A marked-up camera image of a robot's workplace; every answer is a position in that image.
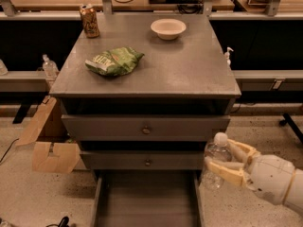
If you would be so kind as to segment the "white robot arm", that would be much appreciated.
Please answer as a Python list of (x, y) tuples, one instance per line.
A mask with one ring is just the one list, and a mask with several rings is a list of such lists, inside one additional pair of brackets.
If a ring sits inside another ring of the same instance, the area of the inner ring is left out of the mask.
[(222, 147), (206, 144), (205, 169), (262, 200), (303, 215), (303, 171), (292, 162), (227, 139)]

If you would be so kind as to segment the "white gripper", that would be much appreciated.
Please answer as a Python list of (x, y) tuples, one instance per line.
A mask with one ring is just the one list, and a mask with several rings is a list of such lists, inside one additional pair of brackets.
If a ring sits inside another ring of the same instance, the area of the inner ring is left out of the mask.
[(205, 158), (206, 168), (235, 186), (247, 185), (257, 197), (273, 205), (283, 203), (295, 173), (293, 163), (275, 155), (261, 155), (256, 148), (232, 139), (228, 140), (228, 149), (232, 162)]

